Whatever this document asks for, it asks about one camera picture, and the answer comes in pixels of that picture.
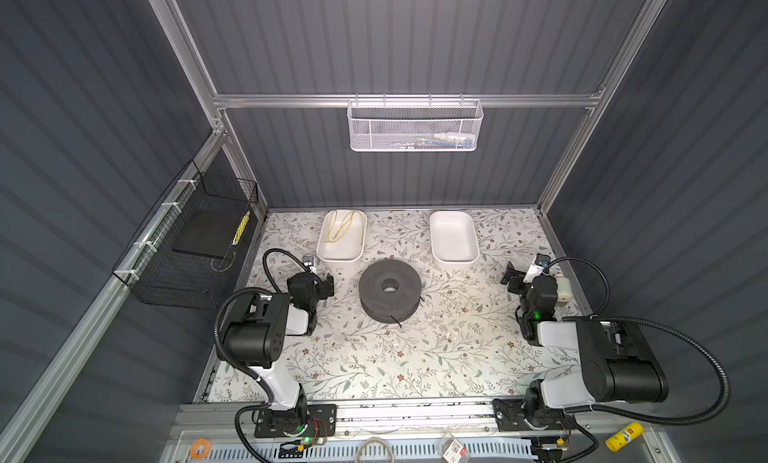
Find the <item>black cable spool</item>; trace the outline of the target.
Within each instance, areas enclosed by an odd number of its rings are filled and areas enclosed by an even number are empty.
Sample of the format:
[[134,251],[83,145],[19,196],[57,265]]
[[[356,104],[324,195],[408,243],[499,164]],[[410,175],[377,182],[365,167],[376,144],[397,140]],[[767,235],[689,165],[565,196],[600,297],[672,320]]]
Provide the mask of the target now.
[[418,272],[395,259],[369,265],[360,276],[358,292],[364,312],[384,324],[401,324],[414,315],[422,301]]

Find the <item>white tray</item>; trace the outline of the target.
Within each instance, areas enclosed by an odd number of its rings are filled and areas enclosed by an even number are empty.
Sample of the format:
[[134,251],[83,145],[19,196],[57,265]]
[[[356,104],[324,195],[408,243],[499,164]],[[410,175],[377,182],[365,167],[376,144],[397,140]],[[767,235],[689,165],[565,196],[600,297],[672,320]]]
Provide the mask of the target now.
[[363,256],[367,215],[360,210],[335,209],[322,222],[316,255],[328,267],[357,263]]
[[436,211],[430,215],[430,242],[435,264],[444,270],[469,270],[480,258],[472,217],[463,211]]

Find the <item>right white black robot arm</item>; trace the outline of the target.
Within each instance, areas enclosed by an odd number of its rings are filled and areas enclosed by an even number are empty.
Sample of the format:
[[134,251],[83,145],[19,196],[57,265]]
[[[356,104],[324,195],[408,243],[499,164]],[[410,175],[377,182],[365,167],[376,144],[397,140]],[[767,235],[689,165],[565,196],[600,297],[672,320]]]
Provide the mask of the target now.
[[[533,347],[570,350],[579,357],[573,373],[533,380],[521,397],[492,402],[497,427],[502,432],[521,429],[546,431],[575,429],[576,415],[599,412],[664,426],[693,426],[719,416],[727,407],[732,385],[723,365],[701,343],[666,324],[633,316],[602,316],[611,289],[603,302],[585,316],[556,318],[555,308],[565,299],[564,280],[552,274],[561,258],[537,254],[525,271],[508,264],[501,284],[518,296],[515,321],[522,338]],[[688,416],[658,416],[628,410],[632,403],[661,403],[670,392],[662,364],[644,330],[678,339],[699,353],[713,369],[719,383],[716,400]]]

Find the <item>left white tray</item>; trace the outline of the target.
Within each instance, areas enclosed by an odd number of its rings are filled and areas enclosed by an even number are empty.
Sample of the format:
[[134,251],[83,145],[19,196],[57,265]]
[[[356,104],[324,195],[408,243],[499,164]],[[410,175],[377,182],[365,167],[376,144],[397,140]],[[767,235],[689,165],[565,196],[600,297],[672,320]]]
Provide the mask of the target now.
[[335,209],[322,222],[316,255],[328,267],[357,263],[363,256],[367,215],[360,210]]

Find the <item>yellow glue bottle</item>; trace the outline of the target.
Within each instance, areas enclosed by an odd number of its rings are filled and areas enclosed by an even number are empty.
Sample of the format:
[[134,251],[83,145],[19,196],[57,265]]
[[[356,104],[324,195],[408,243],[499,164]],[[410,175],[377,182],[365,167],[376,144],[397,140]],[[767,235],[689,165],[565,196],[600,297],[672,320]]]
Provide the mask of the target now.
[[605,446],[613,453],[626,447],[628,444],[642,436],[644,427],[638,422],[632,422],[605,441]]

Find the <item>right white tray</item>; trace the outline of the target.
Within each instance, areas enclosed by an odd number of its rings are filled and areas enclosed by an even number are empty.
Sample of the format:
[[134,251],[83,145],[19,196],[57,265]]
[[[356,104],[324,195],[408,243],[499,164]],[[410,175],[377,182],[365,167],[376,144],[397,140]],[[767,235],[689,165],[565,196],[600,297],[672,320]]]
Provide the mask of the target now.
[[430,242],[435,264],[444,270],[469,270],[480,258],[472,217],[463,211],[436,211],[430,215]]

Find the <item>black box in basket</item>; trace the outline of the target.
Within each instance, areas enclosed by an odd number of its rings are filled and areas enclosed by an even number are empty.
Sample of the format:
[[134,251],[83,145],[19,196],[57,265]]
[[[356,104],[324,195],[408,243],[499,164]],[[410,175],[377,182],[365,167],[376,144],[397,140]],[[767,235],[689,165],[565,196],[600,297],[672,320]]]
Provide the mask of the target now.
[[178,253],[224,259],[236,247],[250,220],[250,211],[197,210],[172,243]]

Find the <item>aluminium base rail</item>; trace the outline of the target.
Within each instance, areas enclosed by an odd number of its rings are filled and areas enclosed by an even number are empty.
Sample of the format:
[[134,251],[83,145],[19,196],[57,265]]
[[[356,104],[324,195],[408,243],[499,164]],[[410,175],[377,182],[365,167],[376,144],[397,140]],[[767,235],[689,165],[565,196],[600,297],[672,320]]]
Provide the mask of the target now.
[[[365,436],[484,436],[499,433],[491,397],[339,400],[334,422],[299,427],[305,436],[335,431],[337,439]],[[180,407],[167,439],[169,445],[207,439],[235,442],[234,416],[243,402],[186,404]]]

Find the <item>small plastic packet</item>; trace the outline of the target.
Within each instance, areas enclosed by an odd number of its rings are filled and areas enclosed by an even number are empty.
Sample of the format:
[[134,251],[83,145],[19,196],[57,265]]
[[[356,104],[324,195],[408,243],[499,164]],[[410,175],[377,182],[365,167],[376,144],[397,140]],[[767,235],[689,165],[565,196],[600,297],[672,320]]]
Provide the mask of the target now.
[[444,463],[466,463],[469,451],[452,433],[445,433],[439,444],[439,454]]

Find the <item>yellow rubber bands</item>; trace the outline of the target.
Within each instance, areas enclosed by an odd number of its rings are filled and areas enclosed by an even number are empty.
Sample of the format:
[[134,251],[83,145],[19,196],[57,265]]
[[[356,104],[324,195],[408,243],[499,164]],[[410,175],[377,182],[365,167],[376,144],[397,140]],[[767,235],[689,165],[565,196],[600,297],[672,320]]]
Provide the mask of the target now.
[[329,214],[329,225],[327,228],[325,242],[336,243],[343,239],[352,224],[355,221],[356,216],[359,214],[358,210],[346,210],[345,213],[340,216],[341,210],[332,210]]

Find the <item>orange tape roll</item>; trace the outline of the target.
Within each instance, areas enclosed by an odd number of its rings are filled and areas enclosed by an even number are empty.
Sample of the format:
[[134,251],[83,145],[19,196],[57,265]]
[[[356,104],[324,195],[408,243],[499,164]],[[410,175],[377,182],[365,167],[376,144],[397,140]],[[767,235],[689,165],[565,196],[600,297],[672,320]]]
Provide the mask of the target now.
[[212,450],[212,443],[207,439],[198,439],[189,448],[189,458],[191,460],[205,460],[209,457]]

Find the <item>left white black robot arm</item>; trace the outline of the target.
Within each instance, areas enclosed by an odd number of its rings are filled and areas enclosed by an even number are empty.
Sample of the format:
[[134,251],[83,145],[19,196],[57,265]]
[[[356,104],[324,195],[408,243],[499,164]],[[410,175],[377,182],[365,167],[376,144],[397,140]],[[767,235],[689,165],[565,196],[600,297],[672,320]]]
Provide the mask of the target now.
[[[268,258],[280,254],[301,266],[289,277],[284,291],[268,267]],[[301,258],[280,248],[268,249],[262,264],[269,289],[246,287],[221,305],[214,323],[217,356],[251,378],[265,401],[241,409],[235,419],[242,430],[245,414],[252,418],[256,438],[286,437],[308,448],[335,434],[337,407],[310,404],[302,385],[290,374],[283,357],[286,339],[310,336],[317,326],[318,303],[334,295],[334,279],[314,271],[315,258]]]

